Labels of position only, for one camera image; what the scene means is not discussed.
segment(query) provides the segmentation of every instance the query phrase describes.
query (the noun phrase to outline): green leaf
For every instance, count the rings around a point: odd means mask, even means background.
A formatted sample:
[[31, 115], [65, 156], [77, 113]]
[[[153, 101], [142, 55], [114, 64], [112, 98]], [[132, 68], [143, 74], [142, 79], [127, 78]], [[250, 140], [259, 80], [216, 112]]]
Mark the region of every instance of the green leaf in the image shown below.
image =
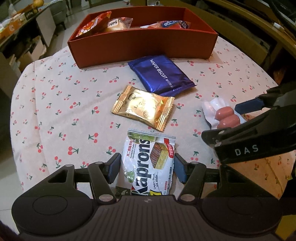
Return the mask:
[[135, 179], [135, 172], [134, 172], [134, 170], [131, 170], [130, 172], [127, 172], [125, 174], [125, 177], [128, 179], [128, 182], [129, 183], [132, 183], [134, 181], [134, 179]]

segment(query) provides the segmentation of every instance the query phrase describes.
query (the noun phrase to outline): gold foil wrapper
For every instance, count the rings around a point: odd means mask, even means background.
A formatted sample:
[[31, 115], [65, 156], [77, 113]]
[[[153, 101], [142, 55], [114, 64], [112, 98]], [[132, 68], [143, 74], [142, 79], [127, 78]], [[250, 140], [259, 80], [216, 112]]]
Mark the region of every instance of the gold foil wrapper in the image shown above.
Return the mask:
[[174, 99], [174, 97], [163, 97], [128, 85], [115, 102], [111, 112], [144, 122], [163, 131]]

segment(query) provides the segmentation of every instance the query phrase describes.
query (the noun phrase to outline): cherry print tablecloth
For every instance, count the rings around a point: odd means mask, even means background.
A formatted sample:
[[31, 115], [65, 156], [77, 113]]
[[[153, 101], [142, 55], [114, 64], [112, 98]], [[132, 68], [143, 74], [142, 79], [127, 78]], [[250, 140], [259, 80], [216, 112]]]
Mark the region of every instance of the cherry print tablecloth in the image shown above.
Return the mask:
[[[209, 129], [202, 101], [222, 97], [234, 107], [276, 83], [220, 37], [209, 60], [174, 62], [197, 86], [176, 98], [164, 133], [176, 136], [176, 151], [185, 160], [218, 168], [219, 160], [200, 136]], [[27, 66], [11, 104], [12, 147], [24, 191], [65, 164], [86, 168], [92, 162], [106, 162], [115, 152], [121, 153], [128, 128], [155, 131], [141, 122], [111, 114], [126, 85], [144, 90], [127, 63], [79, 69], [68, 47]], [[290, 152], [232, 166], [279, 198], [294, 160], [295, 154]], [[173, 176], [171, 193], [178, 196], [182, 187]], [[89, 192], [86, 186], [78, 188]], [[208, 184], [205, 189], [209, 192], [214, 188], [215, 184]]]

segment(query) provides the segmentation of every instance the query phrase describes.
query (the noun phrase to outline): floor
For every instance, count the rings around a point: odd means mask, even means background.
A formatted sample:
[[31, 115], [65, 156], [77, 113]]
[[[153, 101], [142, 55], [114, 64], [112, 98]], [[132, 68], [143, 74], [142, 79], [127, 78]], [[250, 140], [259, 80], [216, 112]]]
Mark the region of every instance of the floor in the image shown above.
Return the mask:
[[[66, 47], [67, 41], [72, 35], [73, 31], [89, 13], [120, 7], [126, 7], [126, 4], [122, 1], [119, 1], [96, 6], [70, 15], [65, 22], [66, 30], [64, 30], [61, 26], [57, 27], [58, 36], [54, 36], [52, 39], [46, 56], [51, 56], [60, 49]], [[8, 225], [16, 233], [18, 233], [18, 230], [11, 216], [11, 207], [15, 199], [21, 194], [22, 190], [16, 172], [10, 138], [7, 137], [0, 142], [0, 220], [4, 224]]]

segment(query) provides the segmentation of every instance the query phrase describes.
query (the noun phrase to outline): pink object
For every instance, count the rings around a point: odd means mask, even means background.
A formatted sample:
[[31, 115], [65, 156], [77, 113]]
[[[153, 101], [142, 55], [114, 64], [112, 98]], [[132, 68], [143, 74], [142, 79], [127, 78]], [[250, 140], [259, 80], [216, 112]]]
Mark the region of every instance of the pink object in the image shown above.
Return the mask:
[[231, 115], [231, 116], [228, 116], [224, 119], [222, 119], [218, 126], [217, 126], [217, 129], [219, 128], [226, 128], [226, 127], [236, 127], [237, 125], [240, 124], [240, 119], [237, 115]]
[[234, 110], [230, 106], [225, 106], [217, 110], [215, 119], [220, 121], [231, 115], [234, 115]]

